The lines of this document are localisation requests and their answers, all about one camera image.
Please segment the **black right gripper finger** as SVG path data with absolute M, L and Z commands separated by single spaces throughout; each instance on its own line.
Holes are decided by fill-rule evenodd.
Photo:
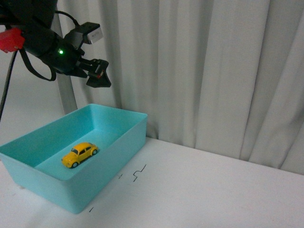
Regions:
M 102 77 L 106 73 L 106 69 L 109 65 L 109 62 L 101 59 L 93 59 L 93 69 L 91 74 L 93 77 Z

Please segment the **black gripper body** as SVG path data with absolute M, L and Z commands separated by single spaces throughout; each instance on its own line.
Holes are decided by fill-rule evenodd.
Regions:
M 47 51 L 47 65 L 62 74 L 87 77 L 93 69 L 93 60 L 82 58 L 82 45 L 73 42 L 72 31 L 64 38 L 55 35 L 55 40 Z

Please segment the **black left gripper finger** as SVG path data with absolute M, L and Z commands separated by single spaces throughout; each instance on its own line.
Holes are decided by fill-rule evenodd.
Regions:
M 111 82 L 105 71 L 102 71 L 100 74 L 89 73 L 88 77 L 89 77 L 89 79 L 86 82 L 86 85 L 89 87 L 110 87 L 111 86 Z

